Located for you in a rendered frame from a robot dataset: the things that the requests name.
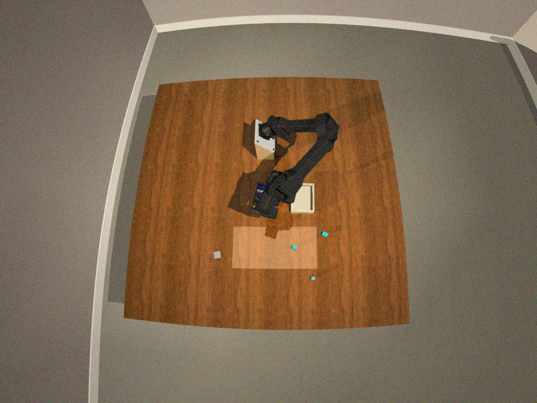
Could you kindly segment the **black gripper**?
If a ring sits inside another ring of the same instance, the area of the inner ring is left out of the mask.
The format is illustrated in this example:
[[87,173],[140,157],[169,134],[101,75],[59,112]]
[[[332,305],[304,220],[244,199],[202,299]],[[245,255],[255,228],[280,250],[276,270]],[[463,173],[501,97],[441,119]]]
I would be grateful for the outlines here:
[[[270,175],[272,175],[273,173],[273,170],[270,172]],[[279,202],[276,202],[275,206],[279,206]],[[262,217],[266,217],[266,218],[271,218],[271,219],[276,219],[277,217],[277,213],[278,213],[278,208],[274,207],[273,209],[273,212],[269,215],[266,215],[266,214],[263,214],[263,213],[260,213]]]

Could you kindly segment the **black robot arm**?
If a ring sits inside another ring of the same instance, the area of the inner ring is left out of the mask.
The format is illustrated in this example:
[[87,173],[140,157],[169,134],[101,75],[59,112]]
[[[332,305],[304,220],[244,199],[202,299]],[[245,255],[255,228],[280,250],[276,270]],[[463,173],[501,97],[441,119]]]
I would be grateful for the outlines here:
[[[290,133],[312,132],[317,133],[317,142],[299,160],[293,168],[283,173],[273,170],[272,175],[266,179],[266,191],[262,192],[255,209],[269,215],[273,212],[276,202],[291,204],[303,185],[304,177],[318,164],[318,162],[333,150],[337,140],[339,126],[328,113],[322,113],[315,119],[288,120],[271,115],[264,124],[258,124],[259,137],[270,140],[278,134],[282,138]],[[280,193],[281,191],[281,193]]]

